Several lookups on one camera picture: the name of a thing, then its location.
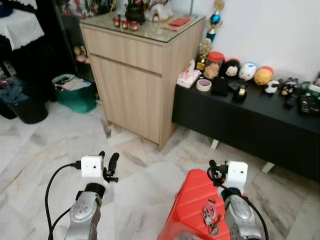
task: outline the tsum tsum plush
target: tsum tsum plush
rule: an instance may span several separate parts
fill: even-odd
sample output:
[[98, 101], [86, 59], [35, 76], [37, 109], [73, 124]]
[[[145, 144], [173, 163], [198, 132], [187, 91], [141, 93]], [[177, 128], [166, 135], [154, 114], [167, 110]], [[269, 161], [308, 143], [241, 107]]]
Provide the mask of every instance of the tsum tsum plush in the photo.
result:
[[239, 78], [243, 81], [249, 81], [254, 78], [257, 66], [253, 62], [244, 63], [239, 71]]
[[289, 77], [289, 79], [284, 83], [281, 95], [282, 96], [288, 96], [294, 93], [294, 91], [298, 88], [298, 79], [293, 79], [292, 77]]
[[259, 85], [266, 85], [271, 81], [274, 70], [269, 66], [262, 66], [256, 71], [254, 75], [254, 82]]
[[229, 79], [237, 77], [239, 70], [240, 62], [237, 59], [230, 59], [223, 65], [223, 75]]
[[280, 82], [277, 80], [272, 80], [270, 82], [268, 82], [266, 85], [264, 85], [264, 91], [267, 94], [274, 94], [276, 93], [276, 91], [278, 90], [278, 87], [280, 86]]

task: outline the white table leg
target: white table leg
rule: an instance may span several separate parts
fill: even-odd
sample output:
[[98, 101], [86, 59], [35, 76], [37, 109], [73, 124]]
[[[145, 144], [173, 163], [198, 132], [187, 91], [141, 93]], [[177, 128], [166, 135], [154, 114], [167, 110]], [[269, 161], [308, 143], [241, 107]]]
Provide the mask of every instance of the white table leg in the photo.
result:
[[212, 144], [211, 144], [211, 148], [215, 150], [218, 146], [218, 143], [219, 143], [218, 140], [213, 139]]
[[263, 172], [264, 174], [267, 174], [273, 167], [274, 167], [274, 164], [267, 161], [264, 164], [263, 168], [261, 169], [261, 172]]

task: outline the small red cup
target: small red cup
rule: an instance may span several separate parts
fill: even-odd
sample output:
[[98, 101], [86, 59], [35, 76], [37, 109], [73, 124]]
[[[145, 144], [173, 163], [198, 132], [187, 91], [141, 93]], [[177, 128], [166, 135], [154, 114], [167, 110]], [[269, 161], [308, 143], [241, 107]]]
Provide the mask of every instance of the small red cup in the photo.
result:
[[122, 20], [121, 24], [122, 24], [122, 28], [127, 30], [129, 28], [130, 22], [128, 20]]
[[137, 31], [138, 30], [138, 28], [139, 28], [139, 22], [137, 22], [137, 21], [131, 21], [130, 22], [130, 29], [131, 29], [131, 31]]
[[121, 18], [120, 17], [114, 17], [113, 18], [113, 24], [116, 28], [120, 28], [121, 25]]

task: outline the white wall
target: white wall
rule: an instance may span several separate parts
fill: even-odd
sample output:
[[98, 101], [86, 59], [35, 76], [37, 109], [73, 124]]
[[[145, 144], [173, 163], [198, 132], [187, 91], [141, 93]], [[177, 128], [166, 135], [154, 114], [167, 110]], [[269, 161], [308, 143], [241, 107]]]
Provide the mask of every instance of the white wall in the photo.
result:
[[[190, 2], [172, 0], [173, 10], [188, 13]], [[210, 17], [213, 2], [194, 0], [193, 14]], [[301, 80], [314, 80], [320, 71], [320, 0], [225, 0], [221, 18], [213, 49], [226, 59]]]

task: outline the wooden cabinet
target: wooden cabinet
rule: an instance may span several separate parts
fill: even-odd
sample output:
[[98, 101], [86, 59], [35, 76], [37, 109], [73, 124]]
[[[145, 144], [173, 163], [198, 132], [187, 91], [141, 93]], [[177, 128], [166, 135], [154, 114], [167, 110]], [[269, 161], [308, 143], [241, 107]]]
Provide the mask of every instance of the wooden cabinet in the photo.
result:
[[161, 77], [98, 56], [91, 61], [108, 120], [157, 143]]
[[204, 18], [163, 36], [153, 34], [152, 23], [134, 34], [115, 29], [108, 15], [80, 26], [107, 120], [162, 149], [176, 129], [176, 80], [196, 56]]

